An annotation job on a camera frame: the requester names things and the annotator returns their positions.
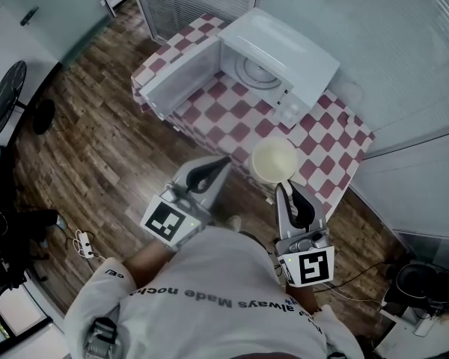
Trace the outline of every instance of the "cable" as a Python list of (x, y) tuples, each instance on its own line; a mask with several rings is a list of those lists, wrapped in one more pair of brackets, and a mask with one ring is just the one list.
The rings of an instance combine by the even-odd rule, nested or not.
[(65, 230), (63, 230), (62, 228), (58, 227), (58, 229), (60, 229), (61, 232), (63, 233), (63, 235), (65, 236), (64, 247), (65, 247), (65, 250), (68, 250), (67, 242), (68, 242), (68, 240), (73, 241), (73, 238), (70, 238), (70, 237), (67, 235), (67, 233), (65, 232)]
[(7, 233), (7, 231), (8, 231), (8, 222), (7, 222), (6, 217), (1, 213), (1, 211), (0, 211), (0, 215), (3, 217), (3, 220), (5, 221), (5, 231), (3, 232), (3, 234), (0, 235), (0, 238), (1, 238), (1, 237), (3, 237), (3, 236)]
[(334, 287), (330, 287), (330, 286), (328, 286), (328, 285), (325, 284), (325, 283), (321, 283), (321, 284), (322, 284), (323, 286), (328, 287), (332, 292), (335, 292), (335, 293), (338, 294), (339, 296), (342, 296), (343, 298), (345, 298), (345, 299), (347, 299), (347, 300), (349, 300), (349, 301), (356, 301), (356, 302), (374, 302), (374, 303), (377, 303), (377, 304), (379, 305), (379, 307), (381, 307), (381, 302), (380, 302), (380, 301), (377, 301), (376, 299), (354, 299), (354, 298), (349, 298), (349, 297), (347, 297), (347, 296), (341, 294), (340, 292), (337, 292), (337, 291), (335, 290)]
[(276, 265), (276, 266), (275, 266), (275, 270), (276, 270), (278, 267), (281, 268), (281, 271), (280, 271), (279, 274), (276, 274), (276, 275), (280, 277), (280, 276), (283, 274), (283, 268), (281, 267), (281, 265)]
[[(92, 233), (91, 231), (81, 231), (80, 229), (77, 229), (76, 232), (75, 232), (75, 238), (72, 239), (73, 248), (75, 249), (76, 253), (79, 256), (81, 256), (81, 257), (83, 257), (83, 258), (85, 258), (87, 260), (88, 258), (83, 254), (83, 246), (82, 246), (82, 242), (80, 241), (80, 238), (78, 237), (78, 233), (90, 233), (93, 236), (93, 239), (90, 241), (90, 244), (95, 240), (95, 234)], [(94, 251), (92, 251), (92, 254), (95, 257), (101, 258), (102, 260), (106, 260), (105, 257), (95, 253)]]
[(325, 291), (329, 291), (329, 290), (332, 290), (332, 289), (338, 289), (339, 287), (342, 287), (342, 286), (344, 286), (345, 284), (348, 284), (349, 282), (352, 282), (353, 280), (355, 280), (355, 279), (361, 277), (365, 272), (367, 272), (367, 271), (369, 271), (369, 270), (375, 268), (376, 266), (382, 265), (383, 263), (388, 264), (388, 263), (391, 263), (391, 262), (390, 262), (390, 260), (383, 260), (382, 262), (378, 262), (378, 263), (372, 265), (371, 267), (368, 267), (368, 268), (365, 269), (364, 271), (361, 271), (361, 272), (360, 272), (359, 274), (357, 274), (355, 277), (353, 277), (353, 278), (347, 280), (346, 282), (343, 282), (343, 283), (340, 284), (340, 285), (337, 285), (337, 286), (334, 286), (334, 285), (333, 285), (333, 287), (330, 287), (330, 286), (325, 285), (326, 287), (329, 287), (329, 288), (326, 289), (326, 290), (315, 291), (315, 293), (318, 293), (318, 292), (325, 292)]
[(87, 260), (87, 264), (88, 264), (88, 266), (90, 267), (91, 271), (92, 271), (92, 272), (95, 272), (95, 269), (93, 268), (93, 266), (91, 265), (91, 263), (90, 263), (89, 260)]

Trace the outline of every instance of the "white wire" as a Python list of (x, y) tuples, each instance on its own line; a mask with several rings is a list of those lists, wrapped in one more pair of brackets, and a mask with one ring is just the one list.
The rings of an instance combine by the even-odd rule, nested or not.
[(341, 294), (340, 292), (337, 292), (335, 289), (333, 289), (332, 287), (328, 286), (325, 283), (321, 283), (323, 286), (328, 287), (328, 289), (330, 289), (332, 292), (335, 292), (336, 294), (338, 294), (339, 296), (342, 296), (343, 298), (349, 300), (349, 301), (356, 301), (356, 302), (374, 302), (377, 303), (380, 307), (381, 307), (381, 302), (377, 301), (376, 299), (354, 299), (354, 298), (349, 298), (343, 294)]
[[(80, 239), (79, 239), (79, 237), (78, 237), (78, 233), (83, 233), (83, 232), (82, 232), (80, 229), (77, 229), (77, 230), (76, 230), (76, 232), (75, 232), (75, 238), (72, 239), (73, 248), (75, 249), (76, 253), (77, 253), (79, 256), (84, 257), (84, 258), (87, 258), (86, 255), (83, 254), (83, 246), (82, 246), (82, 242), (80, 241)], [(101, 255), (95, 253), (94, 251), (93, 251), (93, 255), (94, 255), (95, 257), (101, 258), (102, 260), (106, 260), (105, 257), (103, 257), (103, 256), (101, 256)]]
[(5, 221), (5, 231), (4, 231), (3, 234), (0, 235), (0, 238), (1, 238), (1, 237), (3, 237), (3, 236), (7, 233), (7, 231), (8, 231), (8, 222), (7, 222), (6, 217), (1, 213), (1, 211), (0, 211), (0, 215), (3, 217), (3, 219), (4, 219), (4, 221)]

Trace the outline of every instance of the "checkered tablecloth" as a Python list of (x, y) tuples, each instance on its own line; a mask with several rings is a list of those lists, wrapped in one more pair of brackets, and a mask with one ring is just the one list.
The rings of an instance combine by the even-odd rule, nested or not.
[[(225, 26), (222, 20), (203, 15), (133, 73), (132, 92), (142, 111), (149, 107), (139, 90), (166, 65)], [(373, 142), (374, 134), (329, 90), (292, 129), (278, 123), (273, 114), (274, 109), (268, 103), (220, 72), (166, 120), (211, 153), (231, 156), (235, 170), (270, 198), (274, 188), (251, 177), (248, 158), (262, 138), (287, 138), (298, 153), (298, 170), (292, 180), (316, 195), (329, 219)]]

